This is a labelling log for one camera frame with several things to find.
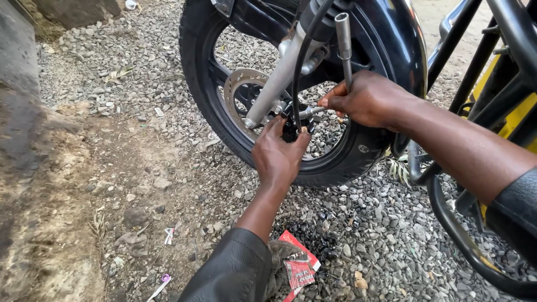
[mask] brake hose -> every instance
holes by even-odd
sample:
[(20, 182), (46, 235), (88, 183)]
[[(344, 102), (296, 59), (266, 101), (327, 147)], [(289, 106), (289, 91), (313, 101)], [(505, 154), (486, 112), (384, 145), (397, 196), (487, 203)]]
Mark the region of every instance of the brake hose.
[(304, 59), (306, 58), (306, 53), (308, 52), (309, 45), (311, 44), (311, 35), (317, 31), (321, 20), (324, 18), (328, 9), (332, 6), (334, 0), (324, 0), (323, 4), (317, 10), (317, 13), (311, 20), (306, 36), (304, 36), (304, 41), (302, 46), (300, 46), (299, 55), (296, 58), (295, 72), (293, 74), (293, 85), (291, 86), (291, 95), (293, 102), (293, 114), (295, 117), (296, 128), (298, 133), (302, 132), (302, 125), (300, 124), (300, 109), (299, 109), (299, 81), (300, 74), (302, 73), (302, 65), (304, 65)]

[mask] hand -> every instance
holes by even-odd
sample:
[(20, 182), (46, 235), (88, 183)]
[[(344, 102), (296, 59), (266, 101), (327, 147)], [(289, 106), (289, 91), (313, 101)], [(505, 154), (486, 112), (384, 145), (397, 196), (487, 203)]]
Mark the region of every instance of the hand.
[(311, 135), (304, 131), (293, 143), (281, 139), (286, 119), (277, 116), (269, 121), (256, 139), (252, 149), (261, 186), (287, 192), (300, 170)]
[(408, 100), (418, 99), (389, 79), (367, 70), (353, 75), (351, 93), (347, 95), (345, 82), (337, 84), (319, 101), (318, 105), (336, 110), (339, 117), (346, 113), (355, 122), (399, 132), (394, 117)]

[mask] motorcycle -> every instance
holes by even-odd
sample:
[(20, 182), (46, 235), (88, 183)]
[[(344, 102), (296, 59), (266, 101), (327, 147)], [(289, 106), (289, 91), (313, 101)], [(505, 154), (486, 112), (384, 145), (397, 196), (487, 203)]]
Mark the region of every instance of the motorcycle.
[[(212, 129), (253, 165), (250, 150), (255, 138), (276, 114), (288, 116), (282, 137), (287, 141), (296, 138), (301, 125), (310, 131), (316, 127), (315, 113), (323, 109), (300, 102), (299, 91), (349, 80), (350, 73), (368, 69), (425, 98), (481, 1), (462, 0), (442, 20), (440, 42), (427, 57), (419, 20), (406, 0), (186, 0), (179, 28), (183, 72)], [(527, 6), (517, 0), (487, 1), (493, 18), (449, 110), (535, 152), (536, 1)], [(343, 20), (348, 24), (346, 40), (345, 28), (338, 28)], [(216, 59), (216, 42), (229, 25), (279, 50), (281, 59), (270, 76), (250, 68), (231, 71)], [(500, 38), (504, 47), (495, 49)], [(495, 58), (479, 80), (491, 54)], [(419, 154), (415, 142), (351, 120), (338, 122), (344, 132), (337, 143), (322, 156), (304, 158), (295, 184), (340, 185), (369, 171), (388, 149), (395, 157), (408, 150), (410, 179), (427, 187), (435, 216), (474, 270), (516, 298), (537, 299), (537, 282), (515, 280), (481, 254), (446, 203), (438, 180), (442, 168), (433, 162), (423, 169), (432, 159)], [(482, 232), (494, 230), (537, 265), (535, 237), (523, 229), (515, 236), (512, 230), (503, 231), (512, 221), (485, 219), (487, 208), (461, 190), (455, 202), (459, 213), (475, 218)]]

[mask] gravel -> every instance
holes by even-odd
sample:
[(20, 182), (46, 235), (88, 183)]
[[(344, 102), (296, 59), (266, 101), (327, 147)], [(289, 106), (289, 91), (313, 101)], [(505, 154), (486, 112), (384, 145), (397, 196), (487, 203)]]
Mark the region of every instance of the gravel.
[[(178, 54), (177, 17), (182, 2), (147, 4), (143, 12), (132, 11), (97, 26), (74, 28), (66, 31), (57, 46), (40, 44), (38, 50), (42, 101), (46, 105), (57, 108), (63, 103), (88, 102), (92, 117), (113, 118), (114, 121), (131, 119), (138, 127), (157, 133), (161, 143), (176, 147), (186, 155), (196, 154), (196, 158), (190, 160), (198, 180), (186, 175), (172, 181), (155, 175), (150, 169), (145, 173), (154, 179), (152, 184), (160, 191), (176, 184), (195, 183), (191, 185), (194, 191), (191, 199), (200, 211), (185, 207), (176, 212), (166, 207), (164, 211), (162, 206), (150, 208), (148, 211), (154, 209), (155, 212), (148, 214), (142, 207), (130, 207), (123, 215), (128, 231), (136, 226), (143, 227), (151, 217), (149, 222), (175, 227), (176, 232), (186, 238), (192, 233), (203, 236), (205, 242), (198, 242), (195, 252), (185, 254), (187, 262), (195, 263), (196, 269), (244, 211), (259, 180), (255, 171), (229, 148), (221, 142), (211, 144), (218, 138), (188, 91)], [(54, 47), (54, 53), (46, 51)], [(279, 60), (274, 47), (233, 29), (223, 32), (215, 53), (230, 70), (250, 67), (269, 74)], [(131, 73), (105, 83), (106, 76), (127, 66), (133, 67)], [(445, 106), (460, 79), (460, 73), (442, 74), (429, 94), (430, 100)], [(313, 87), (302, 92), (301, 98), (312, 104), (332, 85), (323, 83)], [(321, 117), (307, 156), (317, 157), (328, 152), (345, 129), (336, 121), (334, 112), (327, 111)], [(298, 300), (514, 300), (499, 293), (467, 265), (435, 219), (426, 192), (394, 180), (388, 170), (389, 162), (382, 160), (367, 174), (338, 188), (291, 188), (278, 212), (272, 237), (277, 238), (284, 229), (289, 230), (322, 264), (316, 275), (317, 283), (301, 291)], [(456, 198), (456, 185), (450, 177), (442, 178), (442, 187), (446, 199)], [(107, 202), (114, 209), (120, 208), (114, 197), (120, 194), (119, 189), (113, 183), (99, 181), (88, 184), (86, 190), (96, 198), (108, 198)], [(130, 193), (123, 192), (122, 188), (121, 194), (130, 205), (139, 197), (151, 196), (153, 190), (151, 184), (138, 184)], [(458, 219), (491, 262), (514, 278), (535, 280), (537, 272), (521, 262), (501, 240), (479, 234), (470, 219), (461, 216)], [(185, 231), (183, 223), (193, 227)], [(123, 235), (120, 227), (112, 228), (111, 242)], [(162, 230), (159, 236), (151, 238), (148, 234), (148, 238), (162, 242), (161, 235)], [(179, 265), (158, 260), (159, 249), (129, 250), (133, 257), (147, 259), (140, 264), (146, 271), (138, 272), (136, 280), (146, 279), (136, 282), (136, 289), (132, 290), (131, 283), (120, 283), (119, 279), (111, 282), (122, 284), (111, 291), (112, 299), (143, 300), (139, 289), (144, 294), (152, 291), (159, 284), (158, 276)], [(115, 255), (112, 249), (105, 253)], [(150, 264), (156, 268), (148, 270)], [(103, 271), (110, 278), (118, 278), (118, 264), (114, 262), (105, 265)], [(176, 294), (174, 291), (168, 295), (163, 293), (155, 302)], [(282, 290), (274, 300), (286, 294)]]

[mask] right hand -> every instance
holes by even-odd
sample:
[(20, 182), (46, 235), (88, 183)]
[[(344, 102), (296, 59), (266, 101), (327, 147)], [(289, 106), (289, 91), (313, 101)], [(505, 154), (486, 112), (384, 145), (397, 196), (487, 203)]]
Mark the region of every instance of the right hand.
[(401, 103), (407, 103), (404, 99), (417, 98), (389, 79), (368, 70), (361, 70), (352, 78), (350, 94), (347, 95), (343, 81), (323, 96), (318, 105), (336, 110), (339, 117), (346, 113), (361, 125), (399, 132), (394, 117)]

